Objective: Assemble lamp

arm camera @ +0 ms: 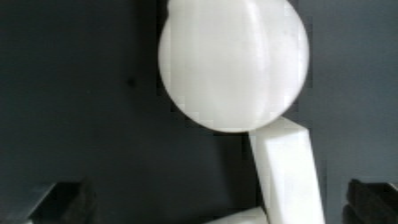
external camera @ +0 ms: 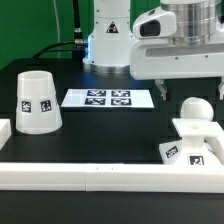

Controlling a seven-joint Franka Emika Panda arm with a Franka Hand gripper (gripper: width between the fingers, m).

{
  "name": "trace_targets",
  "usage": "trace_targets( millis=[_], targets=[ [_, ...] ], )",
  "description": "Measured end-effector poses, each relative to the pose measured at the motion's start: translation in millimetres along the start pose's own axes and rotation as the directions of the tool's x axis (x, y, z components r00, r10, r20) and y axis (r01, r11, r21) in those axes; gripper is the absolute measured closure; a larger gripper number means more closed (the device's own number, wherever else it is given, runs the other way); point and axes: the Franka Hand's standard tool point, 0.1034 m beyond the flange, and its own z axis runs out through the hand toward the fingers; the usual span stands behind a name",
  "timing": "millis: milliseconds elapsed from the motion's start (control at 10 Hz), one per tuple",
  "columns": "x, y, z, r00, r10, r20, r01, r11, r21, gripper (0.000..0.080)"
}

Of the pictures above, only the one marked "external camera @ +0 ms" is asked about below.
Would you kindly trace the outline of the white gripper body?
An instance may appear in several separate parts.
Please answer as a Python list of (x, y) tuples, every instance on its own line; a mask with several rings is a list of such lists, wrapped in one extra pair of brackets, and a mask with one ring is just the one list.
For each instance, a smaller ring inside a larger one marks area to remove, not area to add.
[(199, 46), (177, 46), (169, 38), (137, 39), (131, 48), (130, 73), (137, 80), (224, 76), (224, 34)]

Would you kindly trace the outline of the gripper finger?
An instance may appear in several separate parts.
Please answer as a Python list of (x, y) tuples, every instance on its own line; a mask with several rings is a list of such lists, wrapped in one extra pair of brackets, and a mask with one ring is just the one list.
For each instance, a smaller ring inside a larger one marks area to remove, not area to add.
[(221, 82), (218, 85), (218, 91), (219, 91), (219, 99), (224, 99), (224, 77), (221, 77)]
[(162, 79), (156, 79), (155, 85), (159, 89), (161, 96), (164, 100), (167, 99), (167, 86), (165, 85), (165, 82)]

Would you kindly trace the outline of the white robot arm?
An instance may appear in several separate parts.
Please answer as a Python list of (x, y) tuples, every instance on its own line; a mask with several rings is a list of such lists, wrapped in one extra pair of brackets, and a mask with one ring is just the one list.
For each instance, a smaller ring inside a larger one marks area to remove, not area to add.
[(224, 98), (222, 0), (160, 0), (130, 21), (130, 0), (94, 0), (94, 29), (87, 39), (86, 69), (128, 72), (153, 80), (165, 94), (167, 79), (219, 77)]

